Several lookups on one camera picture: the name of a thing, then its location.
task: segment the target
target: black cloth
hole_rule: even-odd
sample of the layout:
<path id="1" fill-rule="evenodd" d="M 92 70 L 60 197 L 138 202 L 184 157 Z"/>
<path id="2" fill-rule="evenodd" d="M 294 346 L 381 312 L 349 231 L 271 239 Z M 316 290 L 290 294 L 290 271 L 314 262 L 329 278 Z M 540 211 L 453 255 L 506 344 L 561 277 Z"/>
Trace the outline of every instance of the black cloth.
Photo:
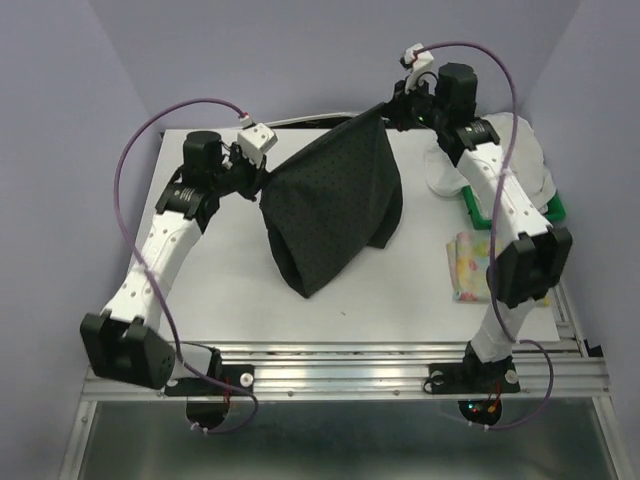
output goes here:
<path id="1" fill-rule="evenodd" d="M 366 245 L 384 248 L 400 222 L 402 185 L 380 106 L 273 170 L 260 209 L 280 273 L 305 298 Z"/>

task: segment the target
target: white table surface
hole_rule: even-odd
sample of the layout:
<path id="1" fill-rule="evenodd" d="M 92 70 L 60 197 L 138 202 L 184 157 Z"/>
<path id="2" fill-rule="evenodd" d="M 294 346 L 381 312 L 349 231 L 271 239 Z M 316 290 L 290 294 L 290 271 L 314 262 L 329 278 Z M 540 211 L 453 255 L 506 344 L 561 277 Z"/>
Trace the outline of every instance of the white table surface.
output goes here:
<path id="1" fill-rule="evenodd" d="M 217 130 L 226 143 L 234 129 Z M 182 161 L 189 130 L 165 133 L 137 243 L 146 238 L 154 206 Z M 278 130 L 273 169 L 322 130 Z M 471 229 L 461 198 L 443 199 L 425 183 L 429 132 L 389 131 L 402 176 L 402 221 L 385 250 L 365 248 L 326 287 L 306 300 L 289 288 L 269 250 L 258 203 L 222 199 L 205 235 L 190 252 L 169 295 L 180 337 L 238 342 L 465 342 L 487 308 L 452 300 L 445 244 Z M 171 334 L 163 317 L 160 333 Z M 536 308 L 521 338 L 558 340 L 552 308 Z"/>

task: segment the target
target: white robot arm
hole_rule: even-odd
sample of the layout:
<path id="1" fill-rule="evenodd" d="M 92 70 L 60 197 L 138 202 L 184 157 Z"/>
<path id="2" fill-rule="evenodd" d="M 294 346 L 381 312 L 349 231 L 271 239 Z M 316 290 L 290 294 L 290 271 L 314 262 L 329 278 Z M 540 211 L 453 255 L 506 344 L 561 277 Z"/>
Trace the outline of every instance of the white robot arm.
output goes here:
<path id="1" fill-rule="evenodd" d="M 265 154 L 275 133 L 250 117 L 237 142 L 223 155 L 219 134 L 192 132 L 183 145 L 183 164 L 156 205 L 151 229 L 141 249 L 149 272 L 166 298 L 185 258 L 205 232 L 220 198 L 238 192 L 255 200 L 265 172 Z M 91 367 L 98 376 L 153 389 L 169 380 L 191 377 L 173 348 L 158 335 L 162 307 L 145 272 L 135 262 L 122 286 L 100 314 L 85 316 L 80 333 Z M 182 355 L 195 369 L 218 378 L 220 352 L 183 344 Z"/>
<path id="2" fill-rule="evenodd" d="M 473 69 L 455 63 L 440 67 L 432 93 L 429 81 L 418 81 L 432 62 L 433 56 L 422 45 L 407 49 L 400 63 L 408 75 L 396 83 L 383 115 L 400 131 L 434 130 L 439 146 L 467 178 L 482 205 L 494 205 L 498 180 L 505 177 L 497 217 L 497 237 L 505 248 L 496 259 L 492 291 L 509 335 L 489 305 L 463 361 L 429 366 L 430 372 L 440 374 L 439 381 L 431 384 L 431 393 L 488 393 L 514 369 L 511 338 L 517 338 L 535 300 L 559 282 L 572 239 L 567 229 L 554 228 L 537 211 L 510 169 L 503 169 L 500 138 L 475 113 Z M 502 386 L 503 392 L 519 391 L 518 385 Z"/>

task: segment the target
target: lavender wall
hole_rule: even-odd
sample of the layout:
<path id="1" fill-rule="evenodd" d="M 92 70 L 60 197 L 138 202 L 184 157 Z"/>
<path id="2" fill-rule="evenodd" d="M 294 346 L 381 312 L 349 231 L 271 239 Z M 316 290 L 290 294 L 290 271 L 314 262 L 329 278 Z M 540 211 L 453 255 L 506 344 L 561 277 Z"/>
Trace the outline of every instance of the lavender wall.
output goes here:
<path id="1" fill-rule="evenodd" d="M 87 361 L 78 327 L 127 256 L 111 211 L 119 149 L 147 113 L 84 0 L 0 14 L 0 477 L 57 478 Z M 155 138 L 131 158 L 135 225 Z"/>
<path id="2" fill-rule="evenodd" d="M 496 50 L 523 95 L 579 0 L 89 0 L 151 112 L 221 96 L 261 119 L 363 110 L 390 98 L 397 60 L 416 42 L 471 40 Z M 436 54 L 477 67 L 484 111 L 508 105 L 502 73 L 480 53 Z M 230 124 L 202 107 L 171 126 Z"/>
<path id="3" fill-rule="evenodd" d="M 640 472 L 640 50 L 637 0 L 584 0 L 527 101 L 575 240 L 566 281 L 602 342 Z"/>

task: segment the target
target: green tray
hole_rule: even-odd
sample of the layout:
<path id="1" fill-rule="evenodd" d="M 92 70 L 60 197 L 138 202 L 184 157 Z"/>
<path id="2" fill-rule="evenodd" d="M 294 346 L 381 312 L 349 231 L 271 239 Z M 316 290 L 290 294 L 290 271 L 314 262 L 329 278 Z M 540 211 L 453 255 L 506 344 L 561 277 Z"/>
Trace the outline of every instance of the green tray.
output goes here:
<path id="1" fill-rule="evenodd" d="M 467 204 L 473 228 L 476 230 L 489 230 L 491 228 L 491 219 L 484 218 L 482 213 L 480 213 L 480 206 L 476 203 L 471 187 L 464 187 L 462 189 L 462 197 L 464 198 L 464 203 Z M 562 205 L 562 201 L 560 201 L 560 197 L 557 193 L 549 201 L 547 208 L 547 213 L 544 216 L 551 223 L 559 222 L 567 216 L 567 213 L 564 210 L 564 205 Z"/>

